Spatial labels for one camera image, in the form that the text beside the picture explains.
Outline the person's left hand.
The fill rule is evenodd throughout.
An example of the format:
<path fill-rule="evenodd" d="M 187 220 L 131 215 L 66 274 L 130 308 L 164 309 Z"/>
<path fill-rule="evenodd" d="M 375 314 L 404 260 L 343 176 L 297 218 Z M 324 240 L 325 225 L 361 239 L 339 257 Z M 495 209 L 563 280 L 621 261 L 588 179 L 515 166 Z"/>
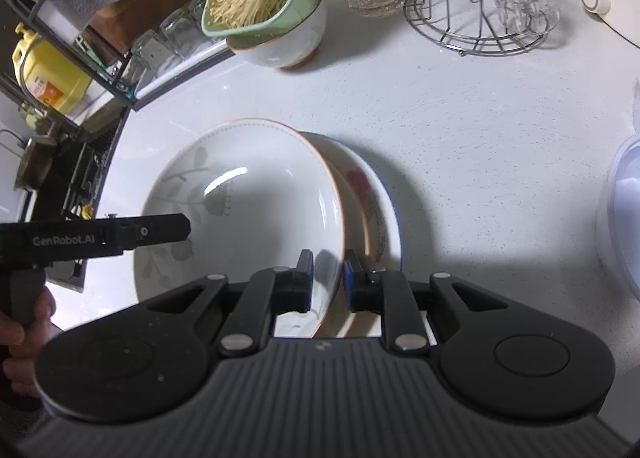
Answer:
<path fill-rule="evenodd" d="M 2 372 L 14 393 L 33 398 L 40 397 L 35 384 L 35 360 L 52 338 L 51 317 L 55 313 L 55 300 L 47 287 L 34 304 L 34 322 L 25 328 L 8 316 L 1 315 L 1 345 L 9 350 L 2 362 Z"/>

